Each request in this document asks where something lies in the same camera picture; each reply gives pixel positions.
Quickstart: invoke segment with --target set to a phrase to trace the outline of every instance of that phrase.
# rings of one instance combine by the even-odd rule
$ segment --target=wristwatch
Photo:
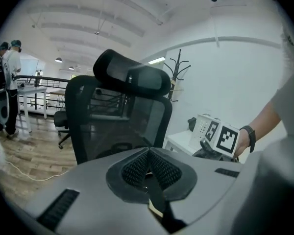
[[[250,153],[253,152],[255,149],[255,143],[256,143],[256,134],[253,128],[251,128],[249,125],[243,126],[240,130],[245,129],[248,132],[249,136],[249,146],[250,146]]]

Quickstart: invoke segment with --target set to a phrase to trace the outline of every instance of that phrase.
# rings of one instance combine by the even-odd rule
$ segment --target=chair headrest
[[[169,93],[171,81],[160,69],[143,65],[108,49],[94,64],[98,81],[117,91],[163,96]]]

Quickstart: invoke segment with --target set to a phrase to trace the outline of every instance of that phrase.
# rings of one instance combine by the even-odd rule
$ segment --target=fluorescent light
[[[160,63],[162,61],[165,61],[165,58],[164,57],[160,57],[158,59],[155,59],[155,60],[152,60],[150,62],[148,62],[150,65],[153,65],[153,64],[156,64],[156,63]]]
[[[61,58],[61,57],[58,57],[55,61],[56,61],[57,63],[62,63],[62,58]]]

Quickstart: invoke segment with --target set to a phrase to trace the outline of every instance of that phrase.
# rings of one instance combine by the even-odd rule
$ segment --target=forearm
[[[255,130],[256,141],[258,141],[272,131],[280,121],[281,119],[275,112],[272,102],[269,101],[249,126]]]

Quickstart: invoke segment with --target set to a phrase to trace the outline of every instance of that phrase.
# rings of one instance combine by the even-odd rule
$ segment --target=desk
[[[191,137],[192,132],[190,130],[168,135],[166,138],[167,143],[165,145],[165,149],[169,151],[174,149],[177,152],[184,152],[192,156],[195,152],[197,152],[197,150],[189,146]]]
[[[46,112],[46,88],[39,88],[39,87],[25,87],[24,89],[18,90],[18,109],[20,113],[20,95],[23,96],[24,102],[24,113],[27,123],[28,131],[31,132],[29,117],[28,117],[28,110],[27,110],[27,95],[36,94],[36,93],[43,93],[44,94],[44,118],[47,119],[47,112]]]
[[[49,92],[49,94],[58,96],[57,104],[55,106],[55,111],[57,111],[58,103],[59,103],[59,111],[61,111],[62,108],[65,107],[65,101],[64,101],[64,99],[65,99],[65,90],[57,90],[57,91]]]

